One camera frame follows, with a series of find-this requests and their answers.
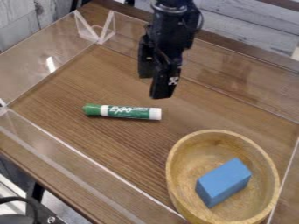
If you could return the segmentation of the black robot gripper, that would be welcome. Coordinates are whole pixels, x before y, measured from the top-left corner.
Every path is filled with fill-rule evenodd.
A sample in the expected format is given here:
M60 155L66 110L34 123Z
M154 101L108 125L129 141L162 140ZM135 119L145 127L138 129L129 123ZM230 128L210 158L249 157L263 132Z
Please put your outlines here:
M145 35L139 41L138 72L141 78L154 76L150 96L154 99L165 99L173 97L182 69L177 64L167 62L159 62L154 68L154 48L171 62L181 65L183 52L193 48L195 34L202 29L203 15L195 5L154 5L153 8L153 23L147 26L147 36Z

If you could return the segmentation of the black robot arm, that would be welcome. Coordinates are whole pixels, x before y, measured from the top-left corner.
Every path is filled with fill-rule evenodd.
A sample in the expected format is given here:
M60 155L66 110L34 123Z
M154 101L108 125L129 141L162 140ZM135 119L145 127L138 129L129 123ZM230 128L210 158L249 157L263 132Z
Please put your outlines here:
M193 48L203 15L193 0L155 0L153 22L139 40L139 77L153 78L150 96L171 98L179 83L183 52Z

